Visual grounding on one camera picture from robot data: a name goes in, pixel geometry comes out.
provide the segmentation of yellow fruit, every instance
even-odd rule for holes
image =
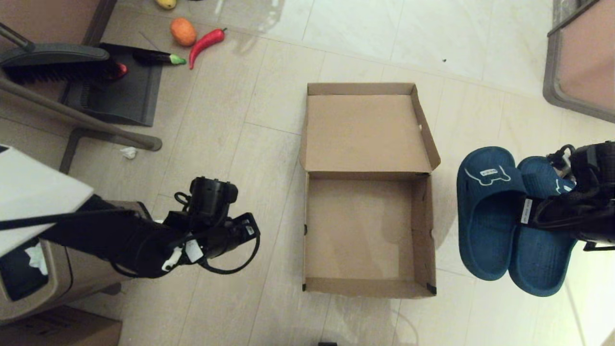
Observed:
[[[171,35],[182,46],[189,47],[196,42],[194,26],[183,17],[175,18],[171,22]]]
[[[177,5],[177,0],[156,0],[156,2],[165,10],[171,10]]]

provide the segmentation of white tissue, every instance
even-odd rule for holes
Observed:
[[[137,148],[135,147],[127,147],[124,149],[120,149],[120,151],[122,152],[122,156],[129,160],[134,159],[137,155]]]
[[[33,247],[29,247],[25,250],[28,256],[30,256],[30,267],[38,268],[41,274],[47,275],[47,262],[45,262],[45,255],[42,253],[41,244],[38,243]]]

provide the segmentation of orange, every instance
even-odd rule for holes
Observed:
[[[190,47],[196,42],[194,26],[183,17],[175,18],[171,22],[171,35],[182,46]]]

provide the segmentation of white label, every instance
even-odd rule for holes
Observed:
[[[492,168],[492,169],[485,169],[484,171],[482,171],[482,172],[480,173],[480,175],[482,175],[482,176],[486,177],[486,176],[488,176],[488,175],[491,175],[491,174],[497,174],[497,173],[498,173],[498,170],[497,170],[497,169],[493,169],[493,168]]]
[[[192,263],[203,257],[203,250],[200,249],[199,243],[196,240],[186,243],[186,255],[188,255],[188,259]]]
[[[532,211],[532,200],[526,198],[525,204],[523,205],[523,213],[521,214],[521,223],[528,224],[530,221],[530,212]]]

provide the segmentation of broom handle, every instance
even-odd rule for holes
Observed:
[[[27,52],[32,52],[34,50],[34,43],[32,43],[32,41],[16,33],[15,31],[13,31],[13,29],[9,28],[1,22],[0,35],[4,36],[14,44],[20,46],[23,50]]]

